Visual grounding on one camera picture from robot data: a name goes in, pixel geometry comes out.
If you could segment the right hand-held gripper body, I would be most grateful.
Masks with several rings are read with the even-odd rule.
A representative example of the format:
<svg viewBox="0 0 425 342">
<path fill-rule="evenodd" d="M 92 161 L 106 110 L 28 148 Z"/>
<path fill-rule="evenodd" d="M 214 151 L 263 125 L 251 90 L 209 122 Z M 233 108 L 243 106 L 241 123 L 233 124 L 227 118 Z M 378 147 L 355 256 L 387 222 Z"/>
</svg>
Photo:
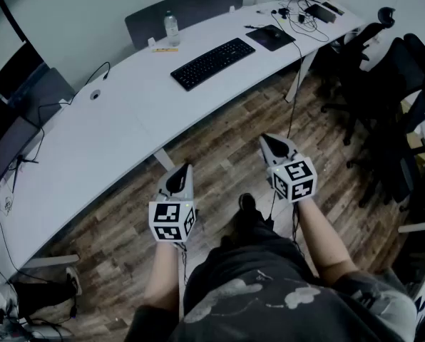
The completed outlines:
<svg viewBox="0 0 425 342">
<path fill-rule="evenodd" d="M 296 150 L 285 157 L 267 156 L 267 180 L 279 198 L 289 203 L 312 197 L 317 188 L 313 162 Z"/>
</svg>

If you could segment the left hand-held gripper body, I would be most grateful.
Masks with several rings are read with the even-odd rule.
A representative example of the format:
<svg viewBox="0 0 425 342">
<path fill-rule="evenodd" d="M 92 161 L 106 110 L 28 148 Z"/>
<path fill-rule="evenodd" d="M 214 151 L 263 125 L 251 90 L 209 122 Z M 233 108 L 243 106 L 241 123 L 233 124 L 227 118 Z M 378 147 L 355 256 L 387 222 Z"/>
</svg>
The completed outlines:
<svg viewBox="0 0 425 342">
<path fill-rule="evenodd" d="M 185 242 L 197 220 L 192 192 L 159 192 L 148 205 L 148 224 L 157 242 Z"/>
</svg>

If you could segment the black keyboard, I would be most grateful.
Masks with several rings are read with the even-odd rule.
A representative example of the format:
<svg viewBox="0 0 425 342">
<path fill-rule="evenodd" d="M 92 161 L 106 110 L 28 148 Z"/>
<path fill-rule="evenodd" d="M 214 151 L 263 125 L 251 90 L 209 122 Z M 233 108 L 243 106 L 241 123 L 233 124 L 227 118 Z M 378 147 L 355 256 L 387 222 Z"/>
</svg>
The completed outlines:
<svg viewBox="0 0 425 342">
<path fill-rule="evenodd" d="M 234 38 L 174 70 L 170 76 L 190 91 L 254 52 L 242 39 Z"/>
</svg>

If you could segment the person's left forearm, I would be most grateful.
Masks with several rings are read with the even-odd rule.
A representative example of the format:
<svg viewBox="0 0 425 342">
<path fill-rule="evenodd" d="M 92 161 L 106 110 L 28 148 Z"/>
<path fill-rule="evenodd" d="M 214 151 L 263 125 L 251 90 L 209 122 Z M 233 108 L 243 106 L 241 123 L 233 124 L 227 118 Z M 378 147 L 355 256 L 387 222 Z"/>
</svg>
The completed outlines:
<svg viewBox="0 0 425 342">
<path fill-rule="evenodd" d="M 178 249 L 158 242 L 152 269 L 145 287 L 143 304 L 179 314 Z"/>
</svg>

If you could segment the white desk leg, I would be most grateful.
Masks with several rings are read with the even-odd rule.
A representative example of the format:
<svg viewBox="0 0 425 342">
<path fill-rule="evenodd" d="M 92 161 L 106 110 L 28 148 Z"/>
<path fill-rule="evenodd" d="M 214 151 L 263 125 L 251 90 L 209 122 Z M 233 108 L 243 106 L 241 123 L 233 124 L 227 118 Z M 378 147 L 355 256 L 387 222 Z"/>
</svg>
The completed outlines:
<svg viewBox="0 0 425 342">
<path fill-rule="evenodd" d="M 294 82 L 292 83 L 287 95 L 285 96 L 285 101 L 287 103 L 291 103 L 299 90 L 299 87 L 301 86 L 302 81 L 304 80 L 305 76 L 307 75 L 312 62 L 315 59 L 315 56 L 317 55 L 318 50 L 315 50 L 309 54 L 307 54 L 300 63 L 300 68 L 297 72 L 297 75 L 295 76 Z"/>
<path fill-rule="evenodd" d="M 20 269 L 37 269 L 49 266 L 69 265 L 76 263 L 79 259 L 77 254 L 32 258 L 21 266 Z"/>
<path fill-rule="evenodd" d="M 175 164 L 163 148 L 154 152 L 153 156 L 167 171 L 170 171 L 175 167 Z"/>
</svg>

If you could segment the person's black shoe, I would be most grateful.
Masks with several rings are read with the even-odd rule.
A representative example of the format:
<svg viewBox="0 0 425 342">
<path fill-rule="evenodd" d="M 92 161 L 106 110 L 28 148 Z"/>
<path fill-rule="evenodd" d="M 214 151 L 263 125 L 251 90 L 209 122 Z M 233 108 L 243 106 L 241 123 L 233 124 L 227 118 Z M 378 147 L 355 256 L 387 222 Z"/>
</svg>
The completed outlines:
<svg viewBox="0 0 425 342">
<path fill-rule="evenodd" d="M 238 200 L 240 212 L 249 218 L 259 219 L 261 213 L 256 208 L 255 198 L 250 193 L 241 194 Z"/>
</svg>

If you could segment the person's black trouser leg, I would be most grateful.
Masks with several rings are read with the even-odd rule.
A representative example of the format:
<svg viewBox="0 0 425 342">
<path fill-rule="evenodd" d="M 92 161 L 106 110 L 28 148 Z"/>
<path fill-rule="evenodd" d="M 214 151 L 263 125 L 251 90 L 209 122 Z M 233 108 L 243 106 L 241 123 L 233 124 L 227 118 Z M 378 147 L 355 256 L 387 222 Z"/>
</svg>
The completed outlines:
<svg viewBox="0 0 425 342">
<path fill-rule="evenodd" d="M 271 219 L 265 220 L 259 210 L 240 209 L 230 222 L 231 233 L 220 240 L 221 249 L 234 249 L 257 244 L 291 244 L 291 240 L 278 235 Z"/>
</svg>

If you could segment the black mouse pad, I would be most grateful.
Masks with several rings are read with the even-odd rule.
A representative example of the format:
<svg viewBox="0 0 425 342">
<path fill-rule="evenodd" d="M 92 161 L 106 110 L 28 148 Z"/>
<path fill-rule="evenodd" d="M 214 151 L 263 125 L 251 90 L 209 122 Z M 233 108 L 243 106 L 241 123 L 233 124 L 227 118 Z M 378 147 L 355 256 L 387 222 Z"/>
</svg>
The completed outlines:
<svg viewBox="0 0 425 342">
<path fill-rule="evenodd" d="M 295 38 L 274 25 L 257 28 L 246 36 L 265 47 L 268 51 L 276 51 L 283 46 L 295 42 Z"/>
</svg>

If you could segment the black office chair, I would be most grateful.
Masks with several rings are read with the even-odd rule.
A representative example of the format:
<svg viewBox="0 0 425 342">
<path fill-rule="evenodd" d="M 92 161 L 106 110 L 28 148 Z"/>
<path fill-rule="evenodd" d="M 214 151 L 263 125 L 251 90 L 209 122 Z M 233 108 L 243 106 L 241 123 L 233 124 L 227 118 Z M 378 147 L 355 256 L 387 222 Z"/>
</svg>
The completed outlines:
<svg viewBox="0 0 425 342">
<path fill-rule="evenodd" d="M 323 67 L 322 84 L 317 91 L 320 95 L 325 98 L 330 97 L 334 85 L 333 79 L 340 81 L 340 76 L 343 73 L 352 73 L 353 70 L 360 68 L 362 61 L 369 61 L 369 58 L 364 54 L 364 50 L 369 47 L 367 42 L 384 29 L 390 29 L 395 24 L 394 12 L 395 8 L 381 7 L 377 13 L 378 22 L 367 24 L 348 40 L 346 40 L 346 36 L 343 36 L 336 40 L 335 45 L 330 44 L 330 49 L 324 58 L 332 66 L 331 71 L 326 70 L 326 65 Z"/>
<path fill-rule="evenodd" d="M 347 66 L 340 75 L 350 116 L 369 131 L 366 158 L 353 158 L 373 175 L 359 206 L 374 195 L 378 184 L 384 201 L 405 200 L 420 179 L 407 134 L 425 118 L 425 45 L 413 33 L 395 38 L 383 59 L 370 71 Z"/>
</svg>

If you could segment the black printed t-shirt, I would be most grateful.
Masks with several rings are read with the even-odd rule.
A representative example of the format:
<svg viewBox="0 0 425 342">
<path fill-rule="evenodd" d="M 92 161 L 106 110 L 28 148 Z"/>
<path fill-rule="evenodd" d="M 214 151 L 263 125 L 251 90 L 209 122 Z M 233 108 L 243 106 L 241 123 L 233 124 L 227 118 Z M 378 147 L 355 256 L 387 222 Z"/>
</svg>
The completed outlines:
<svg viewBox="0 0 425 342">
<path fill-rule="evenodd" d="M 185 288 L 185 315 L 137 308 L 125 342 L 414 342 L 417 310 L 393 284 L 363 271 L 333 286 L 296 246 L 271 239 L 213 249 Z"/>
</svg>

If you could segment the black flat device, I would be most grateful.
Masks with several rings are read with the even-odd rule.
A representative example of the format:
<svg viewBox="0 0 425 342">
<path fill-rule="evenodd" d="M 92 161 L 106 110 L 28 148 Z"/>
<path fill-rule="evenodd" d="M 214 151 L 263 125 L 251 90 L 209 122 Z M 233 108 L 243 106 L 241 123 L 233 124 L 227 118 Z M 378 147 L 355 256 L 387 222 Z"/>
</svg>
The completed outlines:
<svg viewBox="0 0 425 342">
<path fill-rule="evenodd" d="M 334 23 L 336 21 L 337 16 L 333 14 L 328 9 L 320 6 L 319 4 L 313 4 L 308 6 L 304 12 L 320 21 L 328 23 Z"/>
</svg>

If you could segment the slim black device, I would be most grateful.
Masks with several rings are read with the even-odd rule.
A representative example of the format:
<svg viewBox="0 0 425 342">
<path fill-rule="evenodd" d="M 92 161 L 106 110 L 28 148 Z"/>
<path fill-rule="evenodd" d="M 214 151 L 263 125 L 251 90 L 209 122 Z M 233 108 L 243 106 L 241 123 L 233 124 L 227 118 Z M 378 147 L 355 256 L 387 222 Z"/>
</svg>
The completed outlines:
<svg viewBox="0 0 425 342">
<path fill-rule="evenodd" d="M 327 7 L 329 10 L 333 11 L 336 14 L 339 14 L 340 16 L 342 16 L 344 14 L 343 10 L 337 8 L 336 6 L 331 5 L 329 2 L 324 1 L 322 3 L 323 6 Z"/>
</svg>

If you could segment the clear plastic water bottle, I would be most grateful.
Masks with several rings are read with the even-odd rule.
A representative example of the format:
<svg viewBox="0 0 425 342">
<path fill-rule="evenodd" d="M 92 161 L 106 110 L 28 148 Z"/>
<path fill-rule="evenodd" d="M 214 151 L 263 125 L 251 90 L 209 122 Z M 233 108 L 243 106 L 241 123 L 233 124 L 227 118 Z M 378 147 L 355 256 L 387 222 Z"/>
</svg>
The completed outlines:
<svg viewBox="0 0 425 342">
<path fill-rule="evenodd" d="M 168 43 L 173 47 L 178 46 L 180 44 L 178 21 L 171 11 L 165 12 L 164 27 Z"/>
</svg>

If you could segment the long dark grey divider panel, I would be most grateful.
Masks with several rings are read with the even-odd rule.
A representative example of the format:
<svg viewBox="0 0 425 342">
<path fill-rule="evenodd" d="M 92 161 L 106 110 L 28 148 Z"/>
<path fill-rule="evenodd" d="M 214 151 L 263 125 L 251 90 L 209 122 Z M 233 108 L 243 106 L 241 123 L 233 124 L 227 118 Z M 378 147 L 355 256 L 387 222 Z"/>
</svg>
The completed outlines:
<svg viewBox="0 0 425 342">
<path fill-rule="evenodd" d="M 159 41 L 166 37 L 165 13 L 171 11 L 178 28 L 185 29 L 202 21 L 225 14 L 230 7 L 240 9 L 243 0 L 163 0 L 125 18 L 133 47 L 140 51 L 148 46 L 148 40 Z"/>
</svg>

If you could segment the black wall strip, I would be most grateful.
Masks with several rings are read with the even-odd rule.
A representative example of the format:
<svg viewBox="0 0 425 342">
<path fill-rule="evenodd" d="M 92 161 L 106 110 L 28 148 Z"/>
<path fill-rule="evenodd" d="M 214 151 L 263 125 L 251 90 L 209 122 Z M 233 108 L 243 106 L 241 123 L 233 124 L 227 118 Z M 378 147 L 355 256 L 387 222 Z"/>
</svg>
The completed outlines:
<svg viewBox="0 0 425 342">
<path fill-rule="evenodd" d="M 0 0 L 0 9 L 2 10 L 3 14 L 6 17 L 6 20 L 11 25 L 12 29 L 16 33 L 16 35 L 19 37 L 21 42 L 28 43 L 29 40 L 26 37 L 25 33 L 21 29 L 20 25 L 17 23 L 16 19 L 14 18 L 9 6 L 7 5 L 5 0 Z"/>
</svg>

